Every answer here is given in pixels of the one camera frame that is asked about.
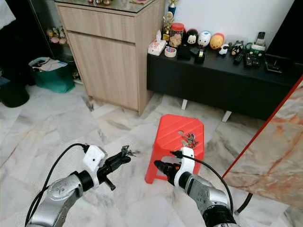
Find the green bag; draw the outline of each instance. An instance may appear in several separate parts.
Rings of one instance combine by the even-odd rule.
[[[53,71],[35,72],[32,66],[47,58],[41,57],[31,61],[28,65],[31,67],[32,75],[35,79],[37,86],[52,90],[57,93],[67,93],[72,90],[75,85],[71,74],[69,65],[63,66]]]

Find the black trash bin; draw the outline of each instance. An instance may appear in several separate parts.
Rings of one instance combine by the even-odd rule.
[[[0,86],[0,101],[7,107],[21,106],[29,100],[28,92],[24,85],[9,82]]]

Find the glass jar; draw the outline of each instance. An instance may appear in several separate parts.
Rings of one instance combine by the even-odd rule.
[[[169,45],[172,47],[178,47],[181,45],[183,33],[184,24],[173,23],[170,30]]]

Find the white wall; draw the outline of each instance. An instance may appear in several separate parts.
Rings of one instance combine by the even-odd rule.
[[[221,32],[225,42],[256,40],[264,31],[269,45],[294,0],[179,0],[175,22],[186,29]]]

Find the cabinet leg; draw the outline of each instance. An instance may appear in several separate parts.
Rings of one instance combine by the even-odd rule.
[[[185,110],[185,109],[186,109],[186,105],[187,105],[187,99],[183,99],[181,109],[182,109],[182,110]]]
[[[225,114],[224,114],[224,116],[223,116],[223,118],[222,118],[221,121],[222,121],[222,122],[227,122],[227,120],[228,120],[228,118],[230,117],[231,113],[232,113],[231,111],[228,111],[228,110],[227,110],[227,111],[225,112]]]

